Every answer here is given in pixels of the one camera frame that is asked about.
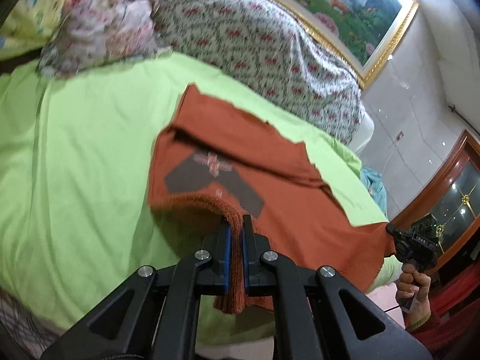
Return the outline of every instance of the pillow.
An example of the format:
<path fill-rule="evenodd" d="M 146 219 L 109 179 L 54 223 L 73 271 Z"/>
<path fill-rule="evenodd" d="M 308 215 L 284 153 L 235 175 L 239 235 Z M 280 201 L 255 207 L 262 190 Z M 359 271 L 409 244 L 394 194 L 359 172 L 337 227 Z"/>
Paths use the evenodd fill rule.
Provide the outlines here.
<path fill-rule="evenodd" d="M 44 46 L 60 24 L 65 0 L 19 0 L 0 28 L 0 60 Z"/>
<path fill-rule="evenodd" d="M 128 57 L 167 50 L 154 33 L 148 0 L 66 0 L 63 23 L 44 47 L 38 68 L 68 77 Z"/>
<path fill-rule="evenodd" d="M 349 66 L 270 0 L 152 0 L 175 51 L 212 64 L 261 97 L 349 144 L 365 109 Z"/>

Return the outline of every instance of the framed painting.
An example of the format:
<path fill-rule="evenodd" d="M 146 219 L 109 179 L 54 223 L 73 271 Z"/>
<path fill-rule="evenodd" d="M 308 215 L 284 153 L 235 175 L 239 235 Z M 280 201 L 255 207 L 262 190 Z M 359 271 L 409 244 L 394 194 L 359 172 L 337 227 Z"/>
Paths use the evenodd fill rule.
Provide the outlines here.
<path fill-rule="evenodd" d="M 416 0 L 274 0 L 370 85 L 407 30 Z"/>

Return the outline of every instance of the deer in painting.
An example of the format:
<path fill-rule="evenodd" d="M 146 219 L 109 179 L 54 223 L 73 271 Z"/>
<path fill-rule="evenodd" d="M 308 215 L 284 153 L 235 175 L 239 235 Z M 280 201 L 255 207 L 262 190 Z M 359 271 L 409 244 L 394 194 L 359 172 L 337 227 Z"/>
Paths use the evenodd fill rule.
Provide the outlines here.
<path fill-rule="evenodd" d="M 337 7 L 344 15 L 350 11 L 349 7 L 347 7 L 341 0 L 330 0 L 330 6 L 332 8 Z"/>

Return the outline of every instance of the plaid fabric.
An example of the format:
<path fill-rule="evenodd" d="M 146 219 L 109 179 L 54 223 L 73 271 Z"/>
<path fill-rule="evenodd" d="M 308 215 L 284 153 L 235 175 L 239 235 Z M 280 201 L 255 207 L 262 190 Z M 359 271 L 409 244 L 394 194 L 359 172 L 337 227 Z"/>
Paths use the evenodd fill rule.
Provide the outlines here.
<path fill-rule="evenodd" d="M 18 300 L 1 289 L 0 322 L 14 341 L 37 359 L 59 337 L 45 328 Z"/>

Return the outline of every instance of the human hand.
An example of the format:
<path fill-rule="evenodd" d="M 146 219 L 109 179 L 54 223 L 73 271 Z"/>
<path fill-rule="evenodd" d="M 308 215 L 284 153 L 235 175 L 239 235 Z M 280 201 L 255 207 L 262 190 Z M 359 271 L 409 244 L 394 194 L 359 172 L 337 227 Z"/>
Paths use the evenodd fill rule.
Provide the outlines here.
<path fill-rule="evenodd" d="M 398 301 L 412 298 L 417 294 L 407 317 L 406 325 L 408 327 L 430 315 L 428 292 L 431 279 L 426 274 L 419 273 L 412 264 L 403 264 L 402 271 L 400 278 L 396 281 L 395 298 Z"/>

